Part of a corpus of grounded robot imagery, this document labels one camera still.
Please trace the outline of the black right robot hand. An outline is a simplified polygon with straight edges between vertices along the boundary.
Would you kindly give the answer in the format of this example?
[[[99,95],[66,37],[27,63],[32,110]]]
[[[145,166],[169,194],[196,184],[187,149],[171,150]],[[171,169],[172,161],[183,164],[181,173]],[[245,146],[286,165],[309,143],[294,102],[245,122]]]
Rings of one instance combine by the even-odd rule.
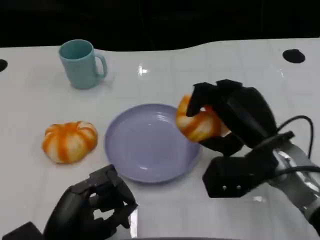
[[[277,133],[276,120],[263,95],[254,87],[245,87],[230,79],[215,84],[194,84],[186,115],[193,117],[210,106],[230,130],[226,136],[213,136],[200,144],[229,157],[247,146],[255,148]]]

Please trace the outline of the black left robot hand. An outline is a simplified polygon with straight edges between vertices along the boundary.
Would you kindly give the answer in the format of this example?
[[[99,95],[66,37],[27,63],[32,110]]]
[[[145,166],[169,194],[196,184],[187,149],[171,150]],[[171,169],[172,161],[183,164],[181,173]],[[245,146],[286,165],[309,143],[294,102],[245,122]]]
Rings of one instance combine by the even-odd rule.
[[[68,187],[43,231],[46,240],[106,240],[118,226],[129,229],[136,200],[113,165]]]

